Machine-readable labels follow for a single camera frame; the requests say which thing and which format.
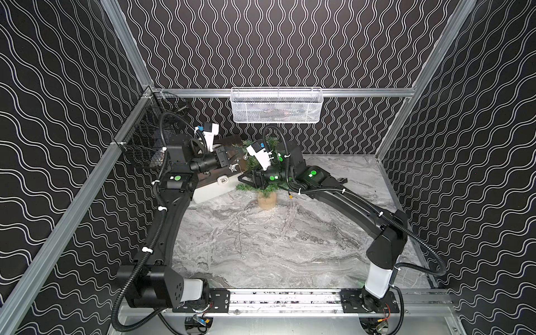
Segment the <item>small green christmas tree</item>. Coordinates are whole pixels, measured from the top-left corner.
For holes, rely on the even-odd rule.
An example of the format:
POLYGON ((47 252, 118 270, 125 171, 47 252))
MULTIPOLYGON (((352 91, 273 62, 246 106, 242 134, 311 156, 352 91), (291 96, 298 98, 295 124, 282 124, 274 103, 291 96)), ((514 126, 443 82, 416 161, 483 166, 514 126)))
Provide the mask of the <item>small green christmas tree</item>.
POLYGON ((270 210, 276 206, 276 192, 278 190, 288 190, 285 174, 285 163, 283 162, 283 153, 277 152, 279 157, 278 163, 272 163, 264 171, 258 160, 247 153, 247 147, 252 141, 244 141, 244 156, 242 160, 247 165, 246 171, 239 176, 239 184, 236 186, 238 191, 251 191, 258 194, 258 205, 264 210, 270 210))

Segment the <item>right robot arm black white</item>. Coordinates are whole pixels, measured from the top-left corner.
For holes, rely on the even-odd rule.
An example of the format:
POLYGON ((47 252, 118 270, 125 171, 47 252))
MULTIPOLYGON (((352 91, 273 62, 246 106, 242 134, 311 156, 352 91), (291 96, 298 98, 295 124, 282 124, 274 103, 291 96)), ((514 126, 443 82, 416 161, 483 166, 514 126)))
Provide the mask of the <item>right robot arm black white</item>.
POLYGON ((245 152, 257 164, 240 176, 241 183, 258 191, 276 185, 289 193, 307 195, 336 209, 372 238, 366 252, 370 262, 367 279, 357 297, 350 300, 357 308, 368 313, 381 312, 401 268, 436 277, 445 275, 445 261, 410 229, 404 212, 391 212, 374 205, 346 187, 345 181, 319 166, 307 164, 301 147, 286 140, 279 127, 266 126, 262 139, 248 145, 245 152), (409 239, 428 251, 436 263, 435 269, 399 261, 409 239))

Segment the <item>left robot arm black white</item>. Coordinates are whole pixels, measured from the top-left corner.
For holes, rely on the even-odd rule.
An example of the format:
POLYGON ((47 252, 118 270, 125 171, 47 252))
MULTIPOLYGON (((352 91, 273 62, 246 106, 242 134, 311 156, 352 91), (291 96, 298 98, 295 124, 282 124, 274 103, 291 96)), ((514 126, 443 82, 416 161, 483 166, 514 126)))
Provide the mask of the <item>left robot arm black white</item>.
POLYGON ((177 113, 165 111, 159 117, 163 160, 152 182, 157 208, 145 242, 134 261, 117 272, 121 289, 111 311, 111 325, 117 332, 132 332, 154 317, 163 318, 168 308, 186 307, 203 313, 211 307, 210 288, 205 279, 185 279, 176 272, 174 243, 181 221, 199 183, 198 176, 230 167, 240 154, 230 148, 209 148, 206 136, 213 126, 192 126, 177 113))

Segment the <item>brown white storage box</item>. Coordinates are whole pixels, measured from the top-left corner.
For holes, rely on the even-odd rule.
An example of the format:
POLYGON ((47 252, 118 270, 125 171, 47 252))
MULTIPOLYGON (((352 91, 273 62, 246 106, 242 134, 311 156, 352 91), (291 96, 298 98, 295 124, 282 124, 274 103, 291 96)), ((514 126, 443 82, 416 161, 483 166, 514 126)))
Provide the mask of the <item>brown white storage box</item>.
MULTIPOLYGON (((229 148, 228 156, 230 157, 230 162, 233 162, 238 158, 242 160, 242 157, 244 156, 244 152, 241 150, 242 145, 242 139, 239 135, 231 135, 214 140, 214 149, 219 146, 226 146, 229 148)), ((244 173, 247 165, 243 160, 241 162, 241 167, 242 173, 244 173)), ((238 177, 242 173, 231 173, 228 167, 212 170, 208 173, 200 173, 198 175, 198 187, 193 194, 193 201, 196 204, 200 204, 235 190, 236 186, 240 183, 238 177)))

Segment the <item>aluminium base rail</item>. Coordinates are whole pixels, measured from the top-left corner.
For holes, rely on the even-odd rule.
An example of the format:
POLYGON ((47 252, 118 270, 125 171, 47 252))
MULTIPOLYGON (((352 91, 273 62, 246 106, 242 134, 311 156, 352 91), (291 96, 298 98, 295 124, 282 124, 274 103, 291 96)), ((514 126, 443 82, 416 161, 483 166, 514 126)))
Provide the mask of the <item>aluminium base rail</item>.
POLYGON ((206 316, 216 317, 449 317, 456 315, 445 290, 391 289, 376 307, 365 307, 357 289, 223 289, 211 290, 206 316))

